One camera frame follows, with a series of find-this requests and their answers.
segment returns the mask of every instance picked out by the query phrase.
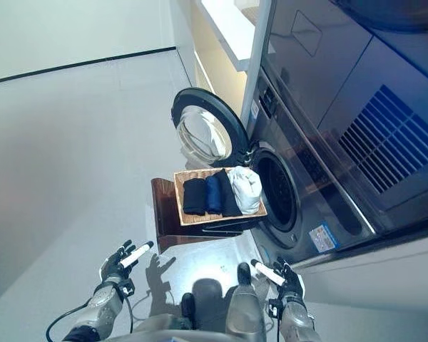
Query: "washing machine door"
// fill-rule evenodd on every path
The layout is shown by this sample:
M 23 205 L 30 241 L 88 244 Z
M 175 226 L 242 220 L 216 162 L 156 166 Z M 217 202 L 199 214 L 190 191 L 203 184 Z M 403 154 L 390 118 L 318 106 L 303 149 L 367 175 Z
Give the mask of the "washing machine door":
M 218 96 L 201 88 L 183 89 L 173 101 L 171 117 L 188 157 L 212 167 L 246 164 L 248 135 Z

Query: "folded navy cloth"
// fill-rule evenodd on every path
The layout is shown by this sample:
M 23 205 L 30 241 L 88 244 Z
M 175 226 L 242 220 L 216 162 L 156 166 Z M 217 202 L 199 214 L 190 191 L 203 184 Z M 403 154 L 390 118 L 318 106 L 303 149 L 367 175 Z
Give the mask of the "folded navy cloth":
M 221 214 L 221 188 L 219 179 L 215 176 L 207 176 L 206 179 L 206 211 L 208 214 Z
M 243 213 L 240 211 L 240 208 L 238 208 L 238 205 L 236 204 L 235 194 L 233 193 L 233 189 L 225 169 L 215 173 L 214 176 L 217 177 L 220 183 L 222 216 L 234 217 L 243 215 Z
M 206 183 L 201 178 L 184 182 L 183 211 L 190 215 L 203 216 L 206 211 Z

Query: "shelf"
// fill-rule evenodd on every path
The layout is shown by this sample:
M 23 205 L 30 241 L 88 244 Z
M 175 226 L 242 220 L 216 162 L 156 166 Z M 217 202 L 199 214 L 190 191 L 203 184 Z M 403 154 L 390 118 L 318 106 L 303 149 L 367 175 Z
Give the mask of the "shelf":
M 236 71 L 246 71 L 255 33 L 253 24 L 241 13 L 233 0 L 196 2 Z

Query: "woven tray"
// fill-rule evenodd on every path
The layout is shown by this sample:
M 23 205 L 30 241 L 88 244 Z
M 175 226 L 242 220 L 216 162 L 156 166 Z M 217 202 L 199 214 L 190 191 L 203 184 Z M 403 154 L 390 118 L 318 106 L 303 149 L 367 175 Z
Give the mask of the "woven tray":
M 203 178 L 205 179 L 207 176 L 212 176 L 215 173 L 221 171 L 225 168 L 225 171 L 228 172 L 232 169 L 232 167 L 221 167 L 221 168 L 213 168 L 213 169 L 203 169 L 203 170 L 189 170 L 189 171 L 181 171 L 174 174 L 174 184 L 176 190 L 176 201 L 178 202 L 178 212 L 179 212 L 179 220 L 181 226 L 189 226 L 193 224 L 203 224 L 203 223 L 211 223 L 211 222 L 221 222 L 221 221 L 231 221 L 234 219 L 245 219 L 252 217 L 260 217 L 266 216 L 268 213 L 266 212 L 265 205 L 263 204 L 262 199 L 260 199 L 260 206 L 258 211 L 255 214 L 251 215 L 242 215 L 236 217 L 223 217 L 222 215 L 217 214 L 205 214 L 204 216 L 198 215 L 189 215 L 185 214 L 183 211 L 183 203 L 184 203 L 184 182 L 186 180 L 191 180 L 193 178 Z

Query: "folded towel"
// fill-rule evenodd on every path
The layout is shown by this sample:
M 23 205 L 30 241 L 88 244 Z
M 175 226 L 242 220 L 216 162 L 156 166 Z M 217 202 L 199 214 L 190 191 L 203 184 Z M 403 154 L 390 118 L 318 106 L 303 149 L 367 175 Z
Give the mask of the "folded towel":
M 242 213 L 236 204 L 235 194 L 230 185 L 225 169 L 214 174 L 220 183 L 221 188 L 221 200 L 222 200 L 222 216 L 234 217 L 241 216 Z
M 206 179 L 206 211 L 208 214 L 221 214 L 222 201 L 219 179 L 214 176 L 207 176 Z
M 244 215 L 255 214 L 260 206 L 262 183 L 251 169 L 237 166 L 228 173 L 236 204 Z
M 206 211 L 206 183 L 201 178 L 184 182 L 183 211 L 190 215 L 203 216 Z

